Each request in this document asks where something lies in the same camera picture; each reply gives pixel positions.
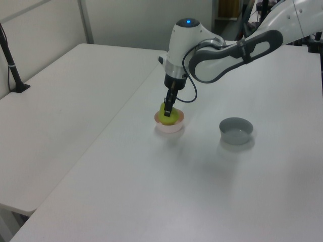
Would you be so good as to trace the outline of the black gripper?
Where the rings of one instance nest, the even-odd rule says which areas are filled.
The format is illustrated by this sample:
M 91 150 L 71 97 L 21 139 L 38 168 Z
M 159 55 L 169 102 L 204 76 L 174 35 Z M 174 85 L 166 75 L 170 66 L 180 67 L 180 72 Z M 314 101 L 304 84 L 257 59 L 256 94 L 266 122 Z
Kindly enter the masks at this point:
M 184 74 L 181 78 L 174 78 L 165 75 L 164 85 L 168 88 L 166 97 L 163 99 L 164 106 L 164 116 L 170 117 L 173 109 L 173 105 L 176 101 L 177 92 L 176 90 L 184 89 L 186 85 L 187 75 Z

